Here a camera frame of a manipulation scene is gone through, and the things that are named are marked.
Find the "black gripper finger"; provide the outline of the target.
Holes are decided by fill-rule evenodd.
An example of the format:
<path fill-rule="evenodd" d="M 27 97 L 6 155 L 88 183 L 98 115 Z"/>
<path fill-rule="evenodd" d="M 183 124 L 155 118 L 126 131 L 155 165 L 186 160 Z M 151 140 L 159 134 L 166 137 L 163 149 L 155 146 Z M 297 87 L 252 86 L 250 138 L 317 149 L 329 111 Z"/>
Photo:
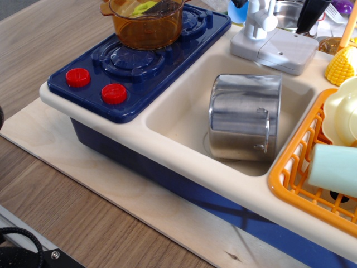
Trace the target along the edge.
<path fill-rule="evenodd" d="M 309 32 L 324 13 L 331 0 L 305 0 L 297 21 L 297 34 Z"/>
<path fill-rule="evenodd" d="M 242 8 L 248 2 L 248 0 L 231 0 L 231 1 L 236 8 Z"/>

